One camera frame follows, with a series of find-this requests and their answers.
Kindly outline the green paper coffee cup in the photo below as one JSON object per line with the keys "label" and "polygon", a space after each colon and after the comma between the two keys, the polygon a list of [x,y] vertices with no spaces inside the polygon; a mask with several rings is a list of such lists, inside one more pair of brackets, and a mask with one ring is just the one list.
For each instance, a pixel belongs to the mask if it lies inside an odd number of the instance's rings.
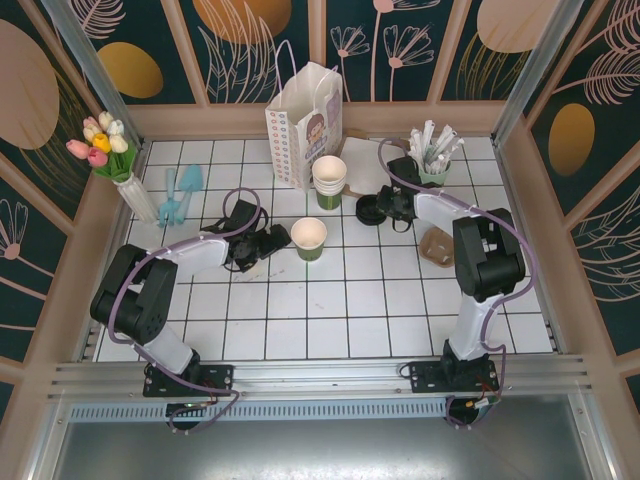
{"label": "green paper coffee cup", "polygon": [[294,223],[290,236],[299,257],[306,262],[313,262],[318,260],[322,254],[327,228],[317,218],[304,217]]}

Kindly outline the mint green straw holder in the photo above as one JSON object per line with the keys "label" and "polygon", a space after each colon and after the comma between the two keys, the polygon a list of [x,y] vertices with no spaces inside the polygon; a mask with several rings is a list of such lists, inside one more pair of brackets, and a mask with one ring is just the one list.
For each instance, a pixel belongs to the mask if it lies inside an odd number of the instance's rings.
{"label": "mint green straw holder", "polygon": [[435,160],[431,164],[424,164],[418,169],[422,184],[442,186],[451,168],[451,161],[444,158]]}

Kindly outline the brown cardboard cup sleeve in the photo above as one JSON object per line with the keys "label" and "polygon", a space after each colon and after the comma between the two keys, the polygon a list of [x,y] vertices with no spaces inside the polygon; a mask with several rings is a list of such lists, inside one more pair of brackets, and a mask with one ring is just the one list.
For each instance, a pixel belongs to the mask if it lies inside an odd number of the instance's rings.
{"label": "brown cardboard cup sleeve", "polygon": [[424,233],[418,244],[418,253],[422,259],[438,267],[454,266],[453,238],[437,227],[432,227]]}

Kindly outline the white printed paper bag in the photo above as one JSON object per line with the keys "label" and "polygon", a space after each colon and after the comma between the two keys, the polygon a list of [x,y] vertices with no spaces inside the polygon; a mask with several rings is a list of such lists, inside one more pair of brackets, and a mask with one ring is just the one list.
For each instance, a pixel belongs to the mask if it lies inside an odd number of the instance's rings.
{"label": "white printed paper bag", "polygon": [[343,79],[337,67],[314,62],[287,82],[275,71],[278,93],[265,109],[274,177],[306,192],[313,163],[334,155],[342,140]]}

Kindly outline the stack of green paper cups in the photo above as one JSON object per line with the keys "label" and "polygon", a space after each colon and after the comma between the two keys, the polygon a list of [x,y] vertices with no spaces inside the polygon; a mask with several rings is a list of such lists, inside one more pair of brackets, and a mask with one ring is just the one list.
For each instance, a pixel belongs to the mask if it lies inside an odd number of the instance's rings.
{"label": "stack of green paper cups", "polygon": [[336,156],[323,156],[314,162],[313,185],[320,208],[330,211],[340,206],[346,174],[346,164]]}

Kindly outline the light blue toy shovel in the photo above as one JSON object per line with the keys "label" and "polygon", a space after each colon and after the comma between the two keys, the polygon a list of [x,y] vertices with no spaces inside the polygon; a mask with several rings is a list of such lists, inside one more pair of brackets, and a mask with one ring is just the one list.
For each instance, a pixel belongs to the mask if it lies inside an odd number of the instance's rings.
{"label": "light blue toy shovel", "polygon": [[189,165],[179,181],[179,189],[184,193],[180,202],[177,216],[184,219],[190,206],[192,195],[203,188],[201,167],[197,164]]}

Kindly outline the white ribbed vase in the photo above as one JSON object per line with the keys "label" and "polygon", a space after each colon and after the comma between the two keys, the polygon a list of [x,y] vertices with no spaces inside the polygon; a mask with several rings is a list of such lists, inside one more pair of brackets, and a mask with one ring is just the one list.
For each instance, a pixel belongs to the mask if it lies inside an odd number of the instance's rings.
{"label": "white ribbed vase", "polygon": [[140,221],[146,224],[153,224],[157,221],[158,208],[135,175],[131,175],[126,181],[115,182],[115,185],[119,194]]}

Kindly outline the artificial tulip bouquet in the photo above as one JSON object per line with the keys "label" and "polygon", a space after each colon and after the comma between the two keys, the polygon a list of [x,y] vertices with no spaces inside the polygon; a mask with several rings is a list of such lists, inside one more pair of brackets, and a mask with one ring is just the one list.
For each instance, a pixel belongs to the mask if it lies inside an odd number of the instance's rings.
{"label": "artificial tulip bouquet", "polygon": [[103,111],[97,119],[85,118],[82,132],[84,140],[69,140],[67,150],[86,160],[94,174],[115,184],[127,182],[133,174],[137,148],[125,139],[123,122]]}

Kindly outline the aluminium mounting rail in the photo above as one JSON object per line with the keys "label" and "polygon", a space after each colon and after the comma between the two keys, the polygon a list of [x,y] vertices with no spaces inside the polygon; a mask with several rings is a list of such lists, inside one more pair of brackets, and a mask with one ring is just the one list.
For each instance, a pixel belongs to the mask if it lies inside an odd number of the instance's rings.
{"label": "aluminium mounting rail", "polygon": [[[403,359],[239,361],[233,387],[246,400],[405,398],[410,382],[398,374]],[[50,400],[141,401],[142,362],[63,363],[47,388]],[[587,393],[593,386],[577,355],[510,355],[503,393]]]}

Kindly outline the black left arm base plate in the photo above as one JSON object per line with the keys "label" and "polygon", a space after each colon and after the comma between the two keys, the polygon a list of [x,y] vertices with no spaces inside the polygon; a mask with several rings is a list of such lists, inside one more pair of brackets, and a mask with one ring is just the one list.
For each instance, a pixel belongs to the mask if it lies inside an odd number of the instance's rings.
{"label": "black left arm base plate", "polygon": [[[142,395],[146,398],[186,398],[207,395],[207,392],[176,382],[150,363],[145,366],[144,375]],[[229,396],[228,391],[233,385],[233,367],[231,365],[189,366],[181,378],[202,387],[224,389],[225,396]]]}

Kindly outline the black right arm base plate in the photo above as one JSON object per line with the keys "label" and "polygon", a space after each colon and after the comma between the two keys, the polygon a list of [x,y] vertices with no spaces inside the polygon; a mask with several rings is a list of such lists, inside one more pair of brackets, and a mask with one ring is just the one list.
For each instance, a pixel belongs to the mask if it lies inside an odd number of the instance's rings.
{"label": "black right arm base plate", "polygon": [[495,363],[489,358],[451,363],[438,361],[410,362],[409,379],[413,393],[480,393],[499,389]]}

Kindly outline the aluminium frame post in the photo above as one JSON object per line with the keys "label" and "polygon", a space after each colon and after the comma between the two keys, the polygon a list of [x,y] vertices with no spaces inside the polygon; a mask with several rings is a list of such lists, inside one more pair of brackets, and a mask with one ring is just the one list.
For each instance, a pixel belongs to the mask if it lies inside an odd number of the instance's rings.
{"label": "aluminium frame post", "polygon": [[74,12],[66,0],[41,0],[44,8],[58,27],[76,60],[84,68],[102,104],[125,127],[127,139],[141,147],[141,137],[121,95],[116,90],[89,38],[83,32]]}
{"label": "aluminium frame post", "polygon": [[518,122],[534,90],[575,22],[583,0],[559,0],[536,47],[512,89],[491,133],[492,145],[500,149]]}

